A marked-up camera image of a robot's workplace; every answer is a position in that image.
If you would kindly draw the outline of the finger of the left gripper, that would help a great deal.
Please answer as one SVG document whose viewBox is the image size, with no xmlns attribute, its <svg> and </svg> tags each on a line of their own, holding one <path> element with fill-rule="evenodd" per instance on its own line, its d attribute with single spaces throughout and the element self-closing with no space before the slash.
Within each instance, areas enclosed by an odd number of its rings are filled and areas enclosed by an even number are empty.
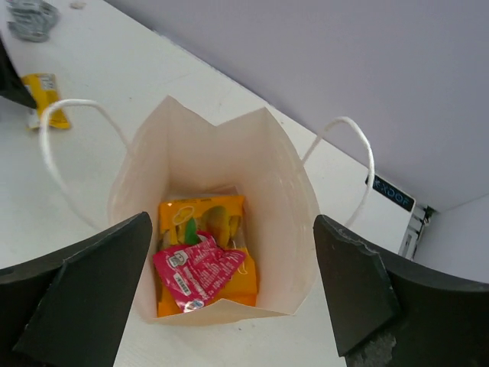
<svg viewBox="0 0 489 367">
<path fill-rule="evenodd" d="M 0 50 L 0 90 L 1 97 L 29 109 L 37 108 L 34 97 L 17 74 L 3 42 L 1 42 Z"/>
</svg>

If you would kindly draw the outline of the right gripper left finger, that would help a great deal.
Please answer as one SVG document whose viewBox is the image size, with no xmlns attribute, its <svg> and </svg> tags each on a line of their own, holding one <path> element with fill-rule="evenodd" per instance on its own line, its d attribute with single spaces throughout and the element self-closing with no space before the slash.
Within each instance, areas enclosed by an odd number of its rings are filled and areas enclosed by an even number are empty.
<svg viewBox="0 0 489 367">
<path fill-rule="evenodd" d="M 152 237 L 142 212 L 1 270 L 3 366 L 112 366 Z"/>
</svg>

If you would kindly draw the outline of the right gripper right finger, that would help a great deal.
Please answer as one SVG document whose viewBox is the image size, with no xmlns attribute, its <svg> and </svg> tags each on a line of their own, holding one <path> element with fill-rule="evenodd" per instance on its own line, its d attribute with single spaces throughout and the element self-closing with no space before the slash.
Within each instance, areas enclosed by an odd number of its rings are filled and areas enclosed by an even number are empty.
<svg viewBox="0 0 489 367">
<path fill-rule="evenodd" d="M 349 366 L 486 366 L 488 286 L 313 225 L 336 348 Z"/>
</svg>

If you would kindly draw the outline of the yellow snack bar wrapper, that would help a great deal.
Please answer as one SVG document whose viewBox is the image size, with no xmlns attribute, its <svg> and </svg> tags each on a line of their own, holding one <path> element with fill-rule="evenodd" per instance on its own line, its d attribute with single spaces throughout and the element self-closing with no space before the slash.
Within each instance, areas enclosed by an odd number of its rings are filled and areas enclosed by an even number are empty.
<svg viewBox="0 0 489 367">
<path fill-rule="evenodd" d="M 28 110 L 27 127 L 29 130 L 39 129 L 43 111 L 51 104 L 60 101 L 56 77 L 52 73 L 32 73 L 23 76 L 21 81 L 37 103 L 36 109 Z M 71 124 L 62 110 L 51 115 L 49 126 L 56 129 L 71 128 Z"/>
</svg>

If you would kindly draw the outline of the small red triangular packet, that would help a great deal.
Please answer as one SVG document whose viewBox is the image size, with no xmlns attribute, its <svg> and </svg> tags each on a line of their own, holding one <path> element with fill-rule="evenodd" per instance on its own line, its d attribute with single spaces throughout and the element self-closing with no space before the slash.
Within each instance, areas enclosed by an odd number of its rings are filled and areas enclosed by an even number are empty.
<svg viewBox="0 0 489 367">
<path fill-rule="evenodd" d="M 219 293 L 245 264 L 246 253 L 224 250 L 207 232 L 197 232 L 195 245 L 172 245 L 153 255 L 160 280 L 159 317 L 201 309 L 218 300 Z"/>
</svg>

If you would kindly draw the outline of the large orange candy bag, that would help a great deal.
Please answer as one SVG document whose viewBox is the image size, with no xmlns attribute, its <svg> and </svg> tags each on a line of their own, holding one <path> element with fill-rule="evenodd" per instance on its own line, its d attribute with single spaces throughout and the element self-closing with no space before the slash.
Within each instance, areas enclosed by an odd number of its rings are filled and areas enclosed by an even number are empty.
<svg viewBox="0 0 489 367">
<path fill-rule="evenodd" d="M 169 317 L 230 300 L 253 307 L 258 277 L 242 230 L 245 199 L 208 196 L 162 202 L 153 265 L 157 315 Z"/>
</svg>

